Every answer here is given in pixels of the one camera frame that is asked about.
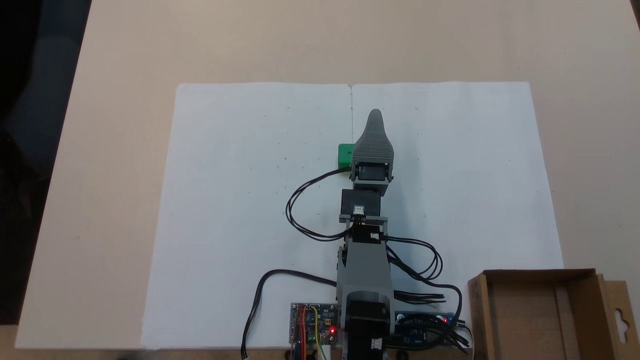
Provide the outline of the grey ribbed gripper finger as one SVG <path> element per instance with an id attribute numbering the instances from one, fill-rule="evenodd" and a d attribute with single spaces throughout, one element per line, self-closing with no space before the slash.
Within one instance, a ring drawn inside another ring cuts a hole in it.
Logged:
<path id="1" fill-rule="evenodd" d="M 394 149 L 386 134 L 382 112 L 373 109 L 361 136 L 354 144 L 352 162 L 391 164 L 393 161 Z"/>

